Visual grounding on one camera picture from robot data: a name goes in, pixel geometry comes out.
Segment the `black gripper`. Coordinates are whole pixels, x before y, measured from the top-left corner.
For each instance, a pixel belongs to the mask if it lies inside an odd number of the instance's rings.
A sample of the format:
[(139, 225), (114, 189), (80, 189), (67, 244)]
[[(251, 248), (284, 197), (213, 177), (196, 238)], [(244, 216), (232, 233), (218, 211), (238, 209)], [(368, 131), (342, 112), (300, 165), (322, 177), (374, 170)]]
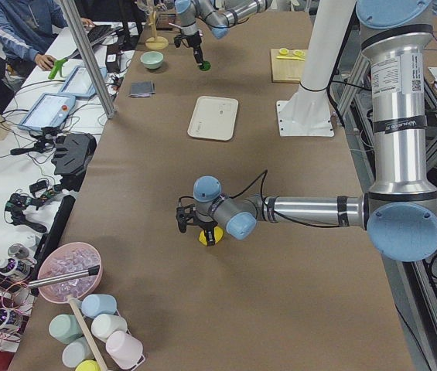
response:
[(195, 32), (192, 35), (185, 35), (180, 33), (176, 35), (173, 39), (173, 43), (176, 48), (184, 45), (186, 48), (193, 48), (193, 56), (198, 65), (203, 64), (203, 54), (201, 50), (202, 38), (199, 32)]
[(213, 228), (218, 226), (214, 220), (204, 220), (198, 216), (194, 203), (183, 205), (183, 197), (179, 197), (176, 207), (176, 221), (179, 231), (185, 233), (188, 226), (198, 226), (203, 230), (202, 244), (204, 246), (213, 246)]

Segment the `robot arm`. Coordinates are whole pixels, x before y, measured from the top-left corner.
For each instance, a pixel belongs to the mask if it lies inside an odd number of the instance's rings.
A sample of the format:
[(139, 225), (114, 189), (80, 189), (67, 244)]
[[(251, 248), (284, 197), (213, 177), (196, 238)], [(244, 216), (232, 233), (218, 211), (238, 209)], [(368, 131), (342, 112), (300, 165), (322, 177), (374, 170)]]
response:
[(210, 62), (203, 58), (201, 35), (196, 21), (200, 19), (216, 39), (226, 36), (228, 30), (241, 24), (250, 16), (265, 12), (271, 1), (240, 1), (237, 5), (220, 11), (214, 1), (174, 1), (177, 18), (180, 21), (179, 34), (173, 39), (176, 48), (184, 45), (193, 50), (193, 57), (202, 71), (210, 69)]
[(208, 243), (223, 228), (242, 240), (258, 221), (319, 228), (359, 226), (381, 254), (413, 262), (437, 250), (437, 189), (427, 178), (422, 53), (432, 38), (428, 1), (322, 1), (298, 91), (278, 102), (283, 136), (330, 136), (328, 93), (352, 17), (370, 63), (376, 177), (358, 197), (229, 196), (212, 176), (198, 178), (193, 202), (178, 206), (179, 230), (198, 226)]

